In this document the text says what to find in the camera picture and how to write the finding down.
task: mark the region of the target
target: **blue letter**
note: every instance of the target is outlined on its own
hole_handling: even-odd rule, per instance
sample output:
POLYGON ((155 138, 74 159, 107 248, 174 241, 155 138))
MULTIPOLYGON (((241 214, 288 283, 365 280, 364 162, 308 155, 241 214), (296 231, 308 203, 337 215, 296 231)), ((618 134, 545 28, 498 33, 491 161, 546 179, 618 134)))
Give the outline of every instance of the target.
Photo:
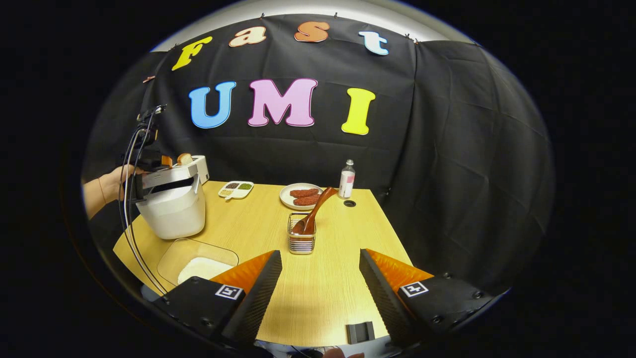
POLYGON ((214 89, 219 92, 219 112, 213 116, 205 114, 205 95, 210 87, 201 87, 190 92, 192 122, 199 128, 214 128, 225 123, 230 117, 232 89, 236 82, 221 82, 214 89))
POLYGON ((387 39, 381 38, 377 32, 373 31, 360 31, 360 36, 364 36, 364 45, 367 50, 378 55, 388 55, 389 51, 386 48, 380 47, 381 43, 386 43, 387 39))

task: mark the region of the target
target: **wooden spoon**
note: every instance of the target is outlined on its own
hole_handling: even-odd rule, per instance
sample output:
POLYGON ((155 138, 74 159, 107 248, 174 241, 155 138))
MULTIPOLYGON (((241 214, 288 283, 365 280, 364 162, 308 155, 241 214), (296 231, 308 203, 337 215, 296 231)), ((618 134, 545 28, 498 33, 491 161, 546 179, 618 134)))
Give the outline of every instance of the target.
POLYGON ((302 220, 296 223, 294 227, 291 229, 292 234, 296 235, 311 235, 314 233, 315 228, 315 217, 318 209, 322 206, 322 204, 327 201, 333 194, 336 194, 338 191, 332 187, 328 187, 318 198, 316 202, 316 206, 312 210, 309 215, 304 217, 302 220))

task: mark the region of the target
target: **metal container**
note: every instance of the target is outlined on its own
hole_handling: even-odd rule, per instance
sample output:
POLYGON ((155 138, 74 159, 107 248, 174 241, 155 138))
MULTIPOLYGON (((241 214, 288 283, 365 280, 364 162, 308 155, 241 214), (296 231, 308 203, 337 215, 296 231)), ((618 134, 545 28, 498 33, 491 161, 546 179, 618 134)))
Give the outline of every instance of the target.
POLYGON ((289 241, 289 252, 297 255, 308 255, 314 252, 316 244, 316 230, 318 225, 314 225, 314 233, 311 235, 292 234, 291 229, 303 217, 309 213, 291 213, 287 221, 287 240, 289 241))

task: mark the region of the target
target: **yellow tabletop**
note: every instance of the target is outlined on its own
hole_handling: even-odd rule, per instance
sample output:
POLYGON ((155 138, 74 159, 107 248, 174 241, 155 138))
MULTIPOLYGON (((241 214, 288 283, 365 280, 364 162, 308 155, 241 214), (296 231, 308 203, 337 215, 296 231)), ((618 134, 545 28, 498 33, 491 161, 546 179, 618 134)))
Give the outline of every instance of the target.
MULTIPOLYGON (((368 321, 373 322, 376 338, 388 335, 358 268, 360 249, 370 248, 408 264, 411 260, 370 190, 353 190, 351 200, 357 203, 353 208, 338 196, 328 199, 316 216, 314 252, 294 255, 286 236, 288 216, 294 210, 279 199, 283 186, 256 184, 244 199, 226 202, 218 196, 224 184, 203 185, 205 227, 190 238, 234 251, 239 263, 280 250, 282 272, 256 339, 304 347, 346 345, 345 325, 368 321)), ((132 225, 146 264, 170 290, 174 286, 157 274, 157 265, 172 241, 157 237, 141 216, 132 225)), ((156 290, 123 233, 113 250, 136 277, 156 290)))

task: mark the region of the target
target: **orange letter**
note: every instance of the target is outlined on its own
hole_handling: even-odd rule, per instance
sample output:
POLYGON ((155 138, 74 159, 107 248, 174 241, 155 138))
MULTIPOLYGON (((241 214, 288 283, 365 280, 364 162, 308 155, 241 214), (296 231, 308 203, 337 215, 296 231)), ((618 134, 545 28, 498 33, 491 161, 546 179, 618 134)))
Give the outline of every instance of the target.
POLYGON ((309 21, 298 26, 298 32, 294 35, 296 41, 300 42, 320 42, 329 36, 327 31, 329 24, 326 22, 309 21))
POLYGON ((234 36, 242 37, 233 38, 230 41, 230 47, 239 47, 246 43, 259 43, 267 38, 267 36, 265 36, 265 28, 263 26, 250 27, 249 29, 237 32, 234 36))
POLYGON ((177 60, 177 63, 175 63, 172 67, 172 70, 174 71, 177 68, 181 68, 189 64, 190 61, 192 61, 190 59, 190 56, 196 56, 198 52, 201 51, 203 44, 210 41, 212 41, 212 36, 208 36, 204 39, 200 39, 197 42, 193 42, 189 45, 183 46, 183 48, 181 49, 181 56, 179 56, 179 59, 177 60))

